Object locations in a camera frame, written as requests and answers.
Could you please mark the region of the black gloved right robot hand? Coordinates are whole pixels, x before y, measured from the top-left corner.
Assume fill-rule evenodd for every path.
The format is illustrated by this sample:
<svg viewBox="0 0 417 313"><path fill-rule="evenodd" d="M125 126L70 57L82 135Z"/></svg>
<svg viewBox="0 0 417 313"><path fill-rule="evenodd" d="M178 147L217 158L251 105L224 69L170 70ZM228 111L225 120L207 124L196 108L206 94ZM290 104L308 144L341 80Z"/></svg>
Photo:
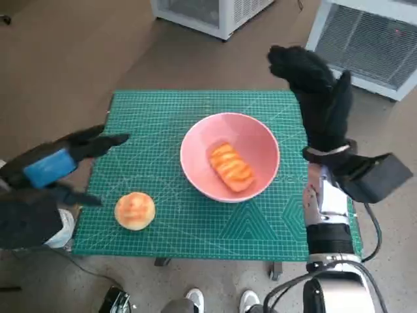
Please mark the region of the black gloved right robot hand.
<svg viewBox="0 0 417 313"><path fill-rule="evenodd" d="M270 72L287 81L299 103L308 147L327 153L347 145L351 73L336 79L316 53L300 46L271 46L267 59Z"/></svg>

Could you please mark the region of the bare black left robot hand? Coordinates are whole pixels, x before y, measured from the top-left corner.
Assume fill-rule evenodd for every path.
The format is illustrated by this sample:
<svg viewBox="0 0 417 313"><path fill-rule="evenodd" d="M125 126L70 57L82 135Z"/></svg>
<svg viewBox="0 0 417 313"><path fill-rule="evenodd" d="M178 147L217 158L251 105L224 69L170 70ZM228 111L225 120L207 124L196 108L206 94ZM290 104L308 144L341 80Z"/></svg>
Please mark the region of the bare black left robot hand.
<svg viewBox="0 0 417 313"><path fill-rule="evenodd" d="M52 142L42 143L6 162L1 179L12 189L48 189L61 203L101 206L99 198L60 182L88 158L104 156L112 147L125 143L129 134L102 135L104 125L96 125Z"/></svg>

